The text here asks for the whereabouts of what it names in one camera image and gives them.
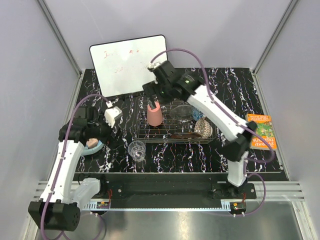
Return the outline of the clear glass cup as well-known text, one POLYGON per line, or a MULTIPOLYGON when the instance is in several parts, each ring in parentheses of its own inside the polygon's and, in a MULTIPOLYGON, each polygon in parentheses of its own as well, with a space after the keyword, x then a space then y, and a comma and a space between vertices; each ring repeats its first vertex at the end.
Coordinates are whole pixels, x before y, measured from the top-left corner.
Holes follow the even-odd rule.
POLYGON ((133 141, 128 145, 128 153, 135 162, 141 162, 146 156, 146 145, 139 140, 133 141))

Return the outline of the red floral plate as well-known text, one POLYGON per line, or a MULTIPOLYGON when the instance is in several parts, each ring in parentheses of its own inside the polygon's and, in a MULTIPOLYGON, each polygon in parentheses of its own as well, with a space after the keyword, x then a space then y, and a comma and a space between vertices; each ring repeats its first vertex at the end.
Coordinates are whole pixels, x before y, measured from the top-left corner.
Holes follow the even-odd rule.
POLYGON ((170 135, 171 139, 197 139, 202 135, 196 132, 176 132, 170 135))

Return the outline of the blue patterned bowl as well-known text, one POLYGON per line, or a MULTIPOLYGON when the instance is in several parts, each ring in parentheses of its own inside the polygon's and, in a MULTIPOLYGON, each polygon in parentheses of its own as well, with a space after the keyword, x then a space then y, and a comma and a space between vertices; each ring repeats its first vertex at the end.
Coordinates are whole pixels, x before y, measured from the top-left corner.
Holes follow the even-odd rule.
POLYGON ((205 115, 197 108, 194 108, 192 111, 192 117, 195 121, 198 121, 199 119, 204 118, 205 115))

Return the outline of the red patterned white bowl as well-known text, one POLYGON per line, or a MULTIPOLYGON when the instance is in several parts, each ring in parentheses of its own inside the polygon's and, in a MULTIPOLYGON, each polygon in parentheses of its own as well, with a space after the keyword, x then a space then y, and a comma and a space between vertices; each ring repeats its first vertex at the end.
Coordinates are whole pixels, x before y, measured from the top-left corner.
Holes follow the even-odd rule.
POLYGON ((201 135, 203 139, 210 138, 213 134, 213 128, 208 121, 200 118, 194 126, 194 132, 201 135))

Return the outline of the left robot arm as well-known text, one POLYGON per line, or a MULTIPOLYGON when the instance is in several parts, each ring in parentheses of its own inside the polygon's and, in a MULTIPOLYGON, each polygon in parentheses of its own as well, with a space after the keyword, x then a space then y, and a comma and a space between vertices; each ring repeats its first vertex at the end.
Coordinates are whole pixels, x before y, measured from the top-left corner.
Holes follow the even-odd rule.
POLYGON ((71 187, 88 140, 97 139, 104 145, 115 143, 120 134, 114 132, 114 126, 122 114, 117 106, 104 112, 95 107, 79 107, 59 130, 58 152, 48 183, 39 200, 28 206, 28 213, 41 230, 74 231, 90 199, 103 198, 108 193, 107 184, 92 177, 83 180, 74 191, 71 187))

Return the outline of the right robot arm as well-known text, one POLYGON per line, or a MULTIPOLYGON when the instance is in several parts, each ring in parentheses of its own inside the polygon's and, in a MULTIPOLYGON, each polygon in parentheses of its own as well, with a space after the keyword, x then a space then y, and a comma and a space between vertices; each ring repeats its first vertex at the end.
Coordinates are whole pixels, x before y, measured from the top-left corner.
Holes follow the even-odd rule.
POLYGON ((221 153, 228 164, 227 192, 230 197, 239 198, 245 192, 245 157, 257 125, 233 113, 213 96, 205 81, 192 72, 183 73, 168 60, 150 63, 147 69, 155 79, 142 88, 152 110, 156 104, 181 100, 200 110, 224 134, 228 143, 222 147, 221 153))

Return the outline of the pink tumbler cup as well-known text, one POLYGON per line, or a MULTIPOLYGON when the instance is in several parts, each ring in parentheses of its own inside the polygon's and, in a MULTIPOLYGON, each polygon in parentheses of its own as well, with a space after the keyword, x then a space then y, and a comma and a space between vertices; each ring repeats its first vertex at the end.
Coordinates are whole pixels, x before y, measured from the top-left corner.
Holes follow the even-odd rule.
POLYGON ((156 101, 155 106, 156 108, 151 109, 151 106, 149 104, 147 105, 147 123, 153 127, 159 126, 163 122, 160 103, 156 101))

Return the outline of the clear glass plate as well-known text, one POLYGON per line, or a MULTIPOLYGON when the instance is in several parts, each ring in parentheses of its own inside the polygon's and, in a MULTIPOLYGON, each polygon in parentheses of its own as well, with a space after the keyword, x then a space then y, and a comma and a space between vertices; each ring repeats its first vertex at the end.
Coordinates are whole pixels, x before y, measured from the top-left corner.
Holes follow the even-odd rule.
POLYGON ((170 111, 169 116, 182 123, 189 122, 193 119, 193 111, 194 107, 191 105, 178 105, 170 111))

